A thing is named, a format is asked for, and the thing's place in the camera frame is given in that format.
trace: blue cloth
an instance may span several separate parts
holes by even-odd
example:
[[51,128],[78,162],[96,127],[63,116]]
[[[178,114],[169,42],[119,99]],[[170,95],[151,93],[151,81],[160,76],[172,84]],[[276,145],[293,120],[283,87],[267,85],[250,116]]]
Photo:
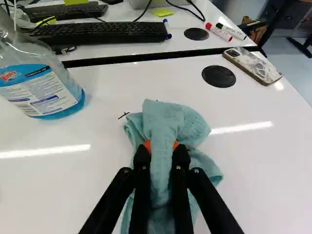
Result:
[[[190,150],[190,168],[200,167],[216,186],[222,173],[204,153],[195,149],[208,136],[211,129],[204,118],[190,107],[146,99],[141,113],[127,115],[124,131],[134,151],[146,140],[151,140],[151,199],[152,213],[148,224],[149,234],[175,233],[170,206],[169,174],[172,163],[173,144],[177,140]],[[126,205],[121,225],[121,234],[128,234],[134,193]],[[193,223],[199,211],[198,204],[189,192]]]

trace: dry erase marker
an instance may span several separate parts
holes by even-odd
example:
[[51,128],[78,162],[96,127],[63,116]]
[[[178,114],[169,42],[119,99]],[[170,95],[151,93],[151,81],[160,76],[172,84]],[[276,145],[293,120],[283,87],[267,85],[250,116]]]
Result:
[[164,25],[165,25],[165,27],[166,27],[166,30],[167,30],[167,33],[168,33],[167,39],[171,39],[171,38],[172,38],[172,35],[169,33],[169,25],[168,25],[167,19],[164,19],[162,22],[164,23]]
[[211,23],[206,23],[206,29],[212,31],[214,34],[218,35],[219,37],[225,39],[226,41],[231,41],[233,37],[228,34],[227,32],[222,31],[221,29],[213,26]]
[[222,23],[217,23],[215,25],[217,28],[221,29],[222,31],[224,32],[227,32],[228,34],[232,35],[233,37],[236,37],[240,40],[244,40],[246,39],[247,35],[242,33],[242,32],[239,32],[239,31],[236,31],[230,27],[227,27],[225,25],[223,25]]

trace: yellow sticky note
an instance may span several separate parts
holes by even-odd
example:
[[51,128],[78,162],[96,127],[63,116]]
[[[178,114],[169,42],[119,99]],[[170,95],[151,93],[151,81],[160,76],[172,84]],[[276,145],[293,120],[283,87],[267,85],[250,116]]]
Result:
[[87,3],[88,0],[64,0],[65,5],[74,5],[80,3]]
[[174,14],[171,10],[169,10],[167,8],[155,9],[152,11],[152,13],[156,16],[159,16],[159,17],[170,16],[170,15]]
[[54,16],[51,16],[51,17],[45,18],[45,19],[37,22],[36,25],[38,26],[43,21],[45,21],[45,23],[42,26],[46,26],[46,25],[49,25],[49,24],[56,24],[57,23],[57,19]]

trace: smartphone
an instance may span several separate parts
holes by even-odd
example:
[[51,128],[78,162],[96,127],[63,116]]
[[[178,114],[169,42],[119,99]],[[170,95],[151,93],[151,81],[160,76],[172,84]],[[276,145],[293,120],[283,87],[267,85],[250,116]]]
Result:
[[268,86],[283,77],[270,62],[263,61],[243,47],[228,49],[223,52],[223,57],[262,85]]

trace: white table surface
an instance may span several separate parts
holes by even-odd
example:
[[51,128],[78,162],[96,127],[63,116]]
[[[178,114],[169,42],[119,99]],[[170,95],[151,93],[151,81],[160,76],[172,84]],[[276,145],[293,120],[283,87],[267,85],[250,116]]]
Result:
[[[231,69],[236,84],[208,85],[201,72],[213,64]],[[206,119],[212,133],[199,148],[224,173],[217,190],[246,234],[310,233],[312,108],[285,78],[262,86],[222,55],[69,71],[87,93],[74,115],[32,119],[0,99],[1,234],[77,234],[130,163],[125,118],[117,118],[140,111],[145,98]],[[206,231],[199,215],[195,233]]]
[[[63,1],[53,2],[39,2],[36,4],[29,5],[43,6],[49,4],[63,4]],[[218,8],[216,8],[208,0],[197,0],[196,5],[203,12],[207,22],[216,24],[218,22],[230,26],[234,29],[239,28],[227,18]],[[191,9],[195,13],[196,10],[190,6],[185,6]],[[116,57],[125,55],[141,55],[151,53],[163,53],[163,52],[175,52],[175,51],[187,51],[187,50],[201,50],[201,49],[212,49],[212,48],[224,48],[224,47],[235,47],[235,46],[256,46],[256,44],[250,39],[246,38],[244,41],[233,38],[231,42],[227,42],[221,39],[214,33],[209,33],[209,38],[203,41],[190,40],[184,36],[184,31],[188,28],[199,27],[205,28],[204,23],[193,16],[191,13],[174,8],[166,7],[174,12],[174,15],[166,17],[168,19],[169,27],[168,30],[173,37],[170,40],[160,43],[131,43],[131,44],[99,44],[99,45],[81,45],[76,51],[70,52],[65,56],[60,56],[62,61],[65,60],[76,60],[76,59],[90,59],[90,58],[101,58],[101,57]],[[152,14],[152,10],[149,9],[140,21],[162,21],[164,18],[160,18]],[[105,21],[133,21],[136,19],[143,10],[133,10],[130,6],[129,0],[124,2],[109,5],[107,12],[101,19]],[[59,23],[68,22],[98,22],[96,19],[73,19],[73,20],[62,20]]]

